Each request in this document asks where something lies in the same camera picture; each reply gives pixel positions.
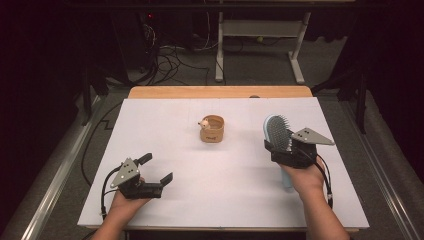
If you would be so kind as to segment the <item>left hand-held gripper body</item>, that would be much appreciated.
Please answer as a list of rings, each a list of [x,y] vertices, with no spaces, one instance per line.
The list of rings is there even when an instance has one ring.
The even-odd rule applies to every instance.
[[[136,160],[127,158],[120,166],[112,170],[116,174],[111,188],[117,188],[127,199],[151,199],[160,198],[164,186],[159,183],[147,183],[141,179]]]

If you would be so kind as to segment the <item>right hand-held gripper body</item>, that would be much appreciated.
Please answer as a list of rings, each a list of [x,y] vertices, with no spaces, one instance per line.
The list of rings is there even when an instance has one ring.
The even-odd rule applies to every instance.
[[[307,127],[291,131],[291,157],[285,166],[305,169],[313,165],[318,156],[317,145],[332,146],[334,141]]]

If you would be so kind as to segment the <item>light blue hairbrush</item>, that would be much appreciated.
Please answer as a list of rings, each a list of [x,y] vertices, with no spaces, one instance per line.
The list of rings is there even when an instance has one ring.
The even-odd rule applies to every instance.
[[[287,119],[282,115],[270,115],[263,123],[264,141],[284,151],[282,156],[272,156],[271,161],[285,165],[291,157],[291,131]]]

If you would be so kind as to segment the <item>person's left hand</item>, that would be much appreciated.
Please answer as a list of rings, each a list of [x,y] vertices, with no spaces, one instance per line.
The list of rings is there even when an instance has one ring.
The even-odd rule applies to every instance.
[[[117,190],[107,217],[114,222],[127,224],[148,202],[149,199],[127,199]]]

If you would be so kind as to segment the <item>person's right hand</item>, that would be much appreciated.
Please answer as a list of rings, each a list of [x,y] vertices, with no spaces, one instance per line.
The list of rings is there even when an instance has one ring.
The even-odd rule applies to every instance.
[[[294,189],[303,201],[325,199],[323,191],[324,176],[322,174],[322,170],[325,167],[320,157],[316,158],[316,163],[317,165],[312,165],[305,169],[281,165],[281,168],[288,173]]]

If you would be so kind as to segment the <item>wooden cup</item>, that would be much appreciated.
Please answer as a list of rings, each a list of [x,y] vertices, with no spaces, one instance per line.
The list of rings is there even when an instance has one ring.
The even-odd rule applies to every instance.
[[[207,115],[203,119],[205,118],[209,120],[211,128],[208,130],[200,129],[200,139],[205,143],[220,143],[224,136],[224,119],[218,115]]]

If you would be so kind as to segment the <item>black stand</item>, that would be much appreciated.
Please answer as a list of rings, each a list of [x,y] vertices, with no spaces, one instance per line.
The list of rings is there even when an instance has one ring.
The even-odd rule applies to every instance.
[[[106,84],[106,77],[103,72],[96,67],[85,64],[81,71],[82,99],[83,99],[83,120],[82,125],[86,126],[92,116],[91,90],[99,96],[107,96],[109,88]]]
[[[317,94],[324,89],[338,88],[339,101],[356,100],[355,123],[362,134],[365,134],[365,110],[367,79],[364,71],[359,66],[348,68],[339,74],[332,74],[330,78],[311,89]]]

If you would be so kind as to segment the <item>black computer tower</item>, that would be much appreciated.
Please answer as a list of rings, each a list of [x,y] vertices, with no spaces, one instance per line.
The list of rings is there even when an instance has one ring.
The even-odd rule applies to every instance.
[[[143,70],[148,70],[153,66],[158,52],[158,24],[153,12],[140,13],[139,22],[143,45],[141,68]]]

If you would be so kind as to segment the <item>aluminium floor rail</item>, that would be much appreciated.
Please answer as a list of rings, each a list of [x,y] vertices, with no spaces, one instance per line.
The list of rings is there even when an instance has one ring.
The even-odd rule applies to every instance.
[[[424,185],[405,159],[374,103],[365,113],[365,132],[355,120],[353,106],[341,103],[359,137],[372,179],[379,187],[394,229],[402,240],[424,240]]]
[[[85,119],[83,110],[77,114],[75,121],[36,177],[24,198],[25,216],[28,220],[24,224],[23,232],[18,235],[18,240],[38,240],[40,237],[93,126],[93,118],[97,116],[103,103],[102,97],[95,96],[89,104],[92,115]]]

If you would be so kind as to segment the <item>white metal desk frame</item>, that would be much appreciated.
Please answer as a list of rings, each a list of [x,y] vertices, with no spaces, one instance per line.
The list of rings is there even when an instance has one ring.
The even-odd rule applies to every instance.
[[[274,20],[225,20],[222,12],[218,18],[218,42],[216,54],[215,80],[224,80],[224,51],[225,37],[273,37],[295,38],[296,45],[287,53],[295,80],[299,85],[305,83],[301,71],[298,55],[306,34],[311,17],[310,12],[303,15],[302,20],[274,21]]]

